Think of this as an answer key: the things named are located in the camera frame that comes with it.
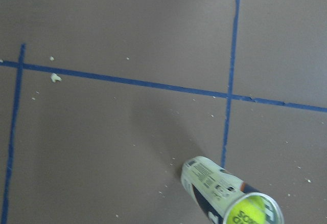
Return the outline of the yellow tennis ball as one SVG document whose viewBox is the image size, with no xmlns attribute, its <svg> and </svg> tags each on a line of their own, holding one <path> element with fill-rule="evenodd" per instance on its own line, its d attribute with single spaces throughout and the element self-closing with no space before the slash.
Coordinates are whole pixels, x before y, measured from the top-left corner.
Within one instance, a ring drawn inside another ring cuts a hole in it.
<svg viewBox="0 0 327 224">
<path fill-rule="evenodd" d="M 265 204 L 260 196 L 250 196 L 237 203 L 227 217 L 227 223 L 265 223 Z"/>
</svg>

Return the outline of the clear tennis ball can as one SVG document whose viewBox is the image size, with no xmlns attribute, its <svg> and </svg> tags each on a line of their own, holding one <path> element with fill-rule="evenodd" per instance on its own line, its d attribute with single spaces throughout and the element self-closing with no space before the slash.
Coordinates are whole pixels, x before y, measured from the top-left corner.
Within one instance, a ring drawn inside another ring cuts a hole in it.
<svg viewBox="0 0 327 224">
<path fill-rule="evenodd" d="M 211 223 L 227 223 L 231 209 L 250 196 L 260 196 L 265 204 L 265 223 L 284 223 L 278 203 L 212 160 L 197 156 L 182 167 L 183 187 Z"/>
</svg>

